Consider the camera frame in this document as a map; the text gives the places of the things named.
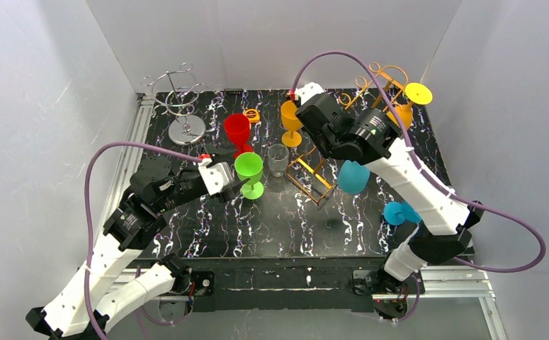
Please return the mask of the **green plastic wine glass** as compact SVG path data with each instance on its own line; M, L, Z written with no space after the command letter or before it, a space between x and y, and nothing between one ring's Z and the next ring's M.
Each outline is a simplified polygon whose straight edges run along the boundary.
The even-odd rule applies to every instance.
M243 182L242 195L249 200L256 200L264 194L264 185L261 182L264 163L262 158L254 152L240 154L234 162L234 169L239 180Z

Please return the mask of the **teal wine glass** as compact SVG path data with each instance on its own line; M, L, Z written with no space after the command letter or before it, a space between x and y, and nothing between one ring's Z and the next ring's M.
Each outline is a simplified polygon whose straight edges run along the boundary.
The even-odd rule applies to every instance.
M345 193L357 195L367 186L370 171L357 161L346 160L338 174L338 187Z

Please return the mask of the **gold wire glass rack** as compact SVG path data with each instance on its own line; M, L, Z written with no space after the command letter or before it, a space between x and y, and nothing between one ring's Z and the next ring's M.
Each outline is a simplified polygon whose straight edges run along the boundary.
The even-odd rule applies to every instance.
M356 96L343 93L338 100L314 82L288 94L291 103L297 107L295 117L322 158L343 162L337 174L337 187L350 195L366 188L370 178L366 164L389 156L391 143L400 136L399 124L390 107L383 103L383 94L392 91L391 106L407 129L413 122L412 102L398 101L409 85L406 71L395 65L382 66L377 62L372 62L368 68L376 76L384 78L386 84L374 103L358 115L347 111Z

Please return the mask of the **blue wine glass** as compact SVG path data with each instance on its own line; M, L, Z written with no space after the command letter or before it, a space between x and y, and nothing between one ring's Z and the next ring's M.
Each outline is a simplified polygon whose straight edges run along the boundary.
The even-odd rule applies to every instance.
M383 217L388 224L399 226L406 221L418 224L422 221L420 215L408 202L392 201L383 208Z

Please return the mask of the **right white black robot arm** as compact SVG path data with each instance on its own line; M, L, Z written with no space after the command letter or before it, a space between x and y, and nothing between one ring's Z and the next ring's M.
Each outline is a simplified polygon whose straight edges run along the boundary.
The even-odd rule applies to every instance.
M416 166L400 128L376 108L358 116L347 113L326 92L300 97L296 116L326 159L354 161L384 180L420 216L423 226L392 250L382 267L384 278L405 281L428 264L442 264L469 246L470 227L482 211L450 197L448 187L435 187L431 171Z

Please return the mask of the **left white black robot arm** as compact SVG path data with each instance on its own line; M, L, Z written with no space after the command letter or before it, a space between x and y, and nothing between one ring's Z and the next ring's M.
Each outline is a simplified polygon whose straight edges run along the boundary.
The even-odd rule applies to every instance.
M118 206L102 233L90 243L85 262L62 292L26 321L49 339L104 339L125 316L166 293L182 295L188 307L194 295L211 294L213 278L194 273L173 254L164 256L140 276L114 288L120 274L166 227L166 214L202 197L229 201L239 194L242 180L233 171L238 152L207 144L199 157L177 170L173 152L155 147L130 177Z

